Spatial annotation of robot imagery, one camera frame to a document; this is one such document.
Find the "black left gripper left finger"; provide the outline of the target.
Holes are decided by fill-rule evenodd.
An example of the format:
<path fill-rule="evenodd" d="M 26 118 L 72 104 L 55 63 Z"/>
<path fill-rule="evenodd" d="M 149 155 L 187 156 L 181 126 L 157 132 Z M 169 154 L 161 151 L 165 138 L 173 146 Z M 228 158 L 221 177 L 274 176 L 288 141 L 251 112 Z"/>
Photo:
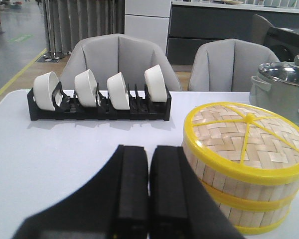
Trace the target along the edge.
<path fill-rule="evenodd" d="M 145 239 L 148 160 L 143 147 L 119 145 L 76 192 L 27 218 L 15 239 Z"/>

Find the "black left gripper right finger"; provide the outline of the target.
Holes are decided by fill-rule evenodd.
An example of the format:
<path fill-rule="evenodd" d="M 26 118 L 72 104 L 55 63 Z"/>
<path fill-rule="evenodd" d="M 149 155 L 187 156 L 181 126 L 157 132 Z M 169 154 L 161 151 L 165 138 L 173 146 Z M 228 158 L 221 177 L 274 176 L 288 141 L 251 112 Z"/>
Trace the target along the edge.
<path fill-rule="evenodd" d="M 155 149 L 149 184 L 150 238 L 243 238 L 202 186 L 182 147 Z"/>

